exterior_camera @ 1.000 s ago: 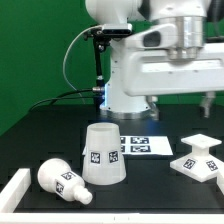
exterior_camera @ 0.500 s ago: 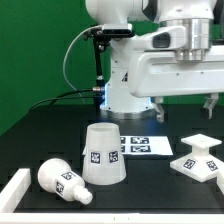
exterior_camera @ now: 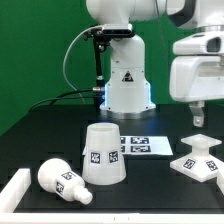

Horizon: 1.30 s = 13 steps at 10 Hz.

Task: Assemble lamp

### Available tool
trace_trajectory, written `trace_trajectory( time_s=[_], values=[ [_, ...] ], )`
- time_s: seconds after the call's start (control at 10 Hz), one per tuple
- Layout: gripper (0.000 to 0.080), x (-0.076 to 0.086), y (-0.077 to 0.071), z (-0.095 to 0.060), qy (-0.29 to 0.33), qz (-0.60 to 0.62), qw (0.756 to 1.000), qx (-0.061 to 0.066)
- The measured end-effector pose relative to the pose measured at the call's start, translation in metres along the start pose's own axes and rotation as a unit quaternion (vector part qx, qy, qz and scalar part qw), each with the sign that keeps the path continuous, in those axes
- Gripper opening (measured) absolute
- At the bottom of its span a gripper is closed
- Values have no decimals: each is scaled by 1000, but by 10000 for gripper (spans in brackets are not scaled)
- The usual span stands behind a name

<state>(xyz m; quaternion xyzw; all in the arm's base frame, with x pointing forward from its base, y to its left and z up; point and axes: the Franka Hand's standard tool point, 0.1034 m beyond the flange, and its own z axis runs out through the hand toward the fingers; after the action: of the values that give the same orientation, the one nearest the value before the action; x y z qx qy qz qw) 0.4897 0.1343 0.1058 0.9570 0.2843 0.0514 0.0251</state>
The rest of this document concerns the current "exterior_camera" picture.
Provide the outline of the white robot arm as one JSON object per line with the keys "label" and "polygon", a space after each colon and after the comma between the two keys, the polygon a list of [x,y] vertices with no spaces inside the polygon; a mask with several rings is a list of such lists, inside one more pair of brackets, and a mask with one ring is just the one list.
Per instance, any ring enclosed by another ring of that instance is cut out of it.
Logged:
{"label": "white robot arm", "polygon": [[173,44],[169,92],[189,104],[201,127],[204,102],[224,99],[224,0],[86,0],[86,6],[100,24],[95,51],[111,46],[111,77],[100,109],[113,117],[136,119],[155,108],[145,79],[145,44],[131,23],[166,14],[176,27],[197,31]]}

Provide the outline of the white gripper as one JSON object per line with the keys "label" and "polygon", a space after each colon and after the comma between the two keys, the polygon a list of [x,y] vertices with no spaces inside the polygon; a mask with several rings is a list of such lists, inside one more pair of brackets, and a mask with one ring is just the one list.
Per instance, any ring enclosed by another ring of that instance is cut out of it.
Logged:
{"label": "white gripper", "polygon": [[224,33],[197,33],[174,43],[169,92],[191,102],[193,125],[204,125],[205,100],[224,98]]}

